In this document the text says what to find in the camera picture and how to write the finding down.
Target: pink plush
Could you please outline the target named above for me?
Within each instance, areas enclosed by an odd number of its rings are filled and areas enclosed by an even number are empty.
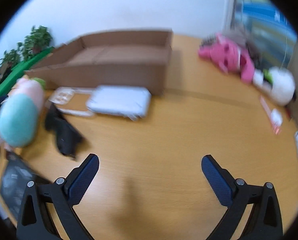
[[[248,50],[241,49],[235,42],[220,34],[217,35],[217,41],[212,46],[200,47],[199,57],[211,59],[224,73],[241,72],[241,80],[251,83],[255,68]]]

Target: potted plant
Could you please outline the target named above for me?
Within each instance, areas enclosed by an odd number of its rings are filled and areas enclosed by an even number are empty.
[[[52,40],[48,28],[39,26],[31,28],[30,35],[25,37],[24,43],[22,44],[22,56],[24,60],[28,60],[40,53],[43,49],[49,46]]]
[[[17,49],[12,49],[10,52],[4,51],[4,57],[1,58],[0,66],[7,63],[8,68],[14,67],[20,62],[20,48],[21,48],[21,42],[17,44]]]

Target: white plastic container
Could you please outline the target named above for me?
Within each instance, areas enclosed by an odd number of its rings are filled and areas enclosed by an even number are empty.
[[[100,114],[128,117],[136,121],[147,115],[151,94],[146,88],[98,86],[86,102],[87,108]]]

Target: teal stuffed toy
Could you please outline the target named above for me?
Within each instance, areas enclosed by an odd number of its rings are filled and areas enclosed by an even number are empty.
[[[24,147],[34,138],[44,104],[45,82],[21,78],[17,88],[0,109],[0,145]]]

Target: metal screw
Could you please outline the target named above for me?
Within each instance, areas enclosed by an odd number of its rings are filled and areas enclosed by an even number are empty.
[[[273,184],[272,184],[271,182],[267,182],[267,183],[266,183],[266,187],[267,187],[267,188],[273,188]]]
[[[240,186],[244,185],[244,180],[243,179],[236,179],[236,183]]]
[[[35,183],[31,180],[30,182],[27,183],[27,187],[32,187]]]
[[[56,183],[58,184],[58,185],[61,185],[61,184],[63,184],[65,182],[65,179],[64,178],[58,178],[57,180],[56,180]]]

